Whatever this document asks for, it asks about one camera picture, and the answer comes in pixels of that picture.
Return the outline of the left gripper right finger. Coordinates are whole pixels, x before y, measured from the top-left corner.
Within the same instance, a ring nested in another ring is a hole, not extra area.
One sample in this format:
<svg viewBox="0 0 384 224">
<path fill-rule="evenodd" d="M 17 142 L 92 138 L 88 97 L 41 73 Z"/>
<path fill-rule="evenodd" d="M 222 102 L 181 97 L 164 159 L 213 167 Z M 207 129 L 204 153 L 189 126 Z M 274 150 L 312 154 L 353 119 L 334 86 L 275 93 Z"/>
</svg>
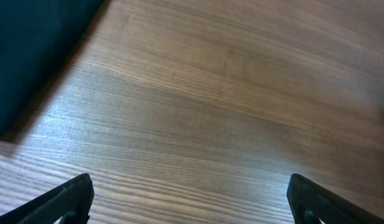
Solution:
<svg viewBox="0 0 384 224">
<path fill-rule="evenodd" d="M 287 198 L 295 223 L 384 223 L 384 219 L 300 174 L 291 175 Z"/>
</svg>

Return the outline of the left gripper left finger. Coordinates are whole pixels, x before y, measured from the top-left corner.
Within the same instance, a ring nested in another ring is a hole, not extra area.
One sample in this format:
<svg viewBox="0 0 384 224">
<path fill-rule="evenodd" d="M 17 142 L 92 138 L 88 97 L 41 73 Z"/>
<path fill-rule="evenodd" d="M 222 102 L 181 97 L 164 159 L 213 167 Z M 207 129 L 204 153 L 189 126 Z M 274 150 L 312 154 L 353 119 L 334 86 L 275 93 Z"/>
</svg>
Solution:
<svg viewBox="0 0 384 224">
<path fill-rule="evenodd" d="M 86 224 L 94 198 L 90 175 L 80 174 L 0 216 L 0 224 Z"/>
</svg>

